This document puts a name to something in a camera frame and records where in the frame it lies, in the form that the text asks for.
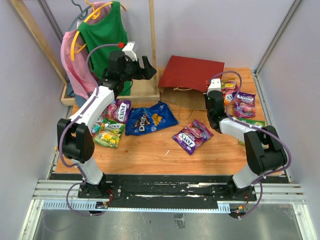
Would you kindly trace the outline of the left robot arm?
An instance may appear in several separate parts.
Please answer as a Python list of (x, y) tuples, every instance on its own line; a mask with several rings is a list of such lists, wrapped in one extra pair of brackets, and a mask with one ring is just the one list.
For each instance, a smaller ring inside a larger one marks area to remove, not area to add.
[(70, 166), (78, 168), (82, 175), (81, 189), (86, 197), (102, 198), (108, 192), (106, 176), (94, 159), (93, 125), (123, 91), (126, 82), (150, 80), (157, 73), (147, 56), (142, 56), (142, 62), (143, 67), (122, 50), (112, 51), (108, 66), (89, 99), (69, 119), (62, 118), (57, 123), (60, 159), (69, 159)]

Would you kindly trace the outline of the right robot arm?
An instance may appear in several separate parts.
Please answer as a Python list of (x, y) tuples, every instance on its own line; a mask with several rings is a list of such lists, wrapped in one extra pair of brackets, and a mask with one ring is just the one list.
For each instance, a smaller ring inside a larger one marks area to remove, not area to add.
[(224, 72), (216, 73), (206, 82), (203, 95), (210, 127), (244, 143), (246, 165), (229, 178), (224, 190), (230, 199), (238, 200), (266, 176), (286, 170), (292, 163), (292, 155), (273, 126), (254, 126), (229, 114), (230, 106), (224, 105), (221, 89), (222, 75)]

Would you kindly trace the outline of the blue Doritos chip bag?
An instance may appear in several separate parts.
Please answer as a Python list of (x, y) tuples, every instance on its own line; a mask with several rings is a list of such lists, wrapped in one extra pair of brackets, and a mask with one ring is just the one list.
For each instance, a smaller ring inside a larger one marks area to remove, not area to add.
[(126, 136), (142, 136), (179, 124), (169, 105), (159, 101), (151, 107), (130, 110), (125, 126)]

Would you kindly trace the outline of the green Fox's candy packet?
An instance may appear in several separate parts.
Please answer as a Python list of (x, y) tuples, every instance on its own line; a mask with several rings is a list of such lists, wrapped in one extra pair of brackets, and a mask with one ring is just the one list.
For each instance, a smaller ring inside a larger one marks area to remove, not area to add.
[(106, 148), (116, 149), (119, 146), (125, 124), (105, 118), (99, 131), (93, 137), (93, 141)]

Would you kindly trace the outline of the red brown paper bag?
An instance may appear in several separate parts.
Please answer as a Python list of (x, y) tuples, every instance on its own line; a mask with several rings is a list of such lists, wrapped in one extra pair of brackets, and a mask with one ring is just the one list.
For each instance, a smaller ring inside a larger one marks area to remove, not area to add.
[(209, 81), (224, 70), (225, 63), (192, 57), (170, 57), (158, 88), (160, 100), (182, 108), (205, 111), (205, 97)]

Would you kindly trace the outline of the purple Fox's candy packet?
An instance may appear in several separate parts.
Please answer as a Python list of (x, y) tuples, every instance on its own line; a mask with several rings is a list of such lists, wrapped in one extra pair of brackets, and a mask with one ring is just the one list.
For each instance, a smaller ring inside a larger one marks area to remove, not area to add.
[(130, 100), (115, 99), (102, 112), (104, 118), (126, 124), (131, 111), (132, 102)]

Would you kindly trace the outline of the orange snack packet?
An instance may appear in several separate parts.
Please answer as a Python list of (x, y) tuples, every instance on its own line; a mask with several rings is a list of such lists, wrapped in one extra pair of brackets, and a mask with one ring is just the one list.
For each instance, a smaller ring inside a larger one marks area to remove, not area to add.
[(227, 106), (233, 99), (233, 93), (237, 92), (239, 86), (234, 79), (224, 80), (221, 83), (221, 92), (224, 99), (224, 105)]

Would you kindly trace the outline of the teal snack packet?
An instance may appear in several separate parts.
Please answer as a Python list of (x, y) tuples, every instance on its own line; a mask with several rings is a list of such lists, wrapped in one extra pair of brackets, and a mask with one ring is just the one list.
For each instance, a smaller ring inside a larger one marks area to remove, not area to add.
[(94, 122), (92, 128), (91, 128), (91, 131), (90, 131), (90, 134), (91, 134), (91, 137), (94, 138), (95, 135), (99, 132), (101, 126), (105, 123), (105, 119), (101, 116), (99, 116), (97, 118), (97, 120)]

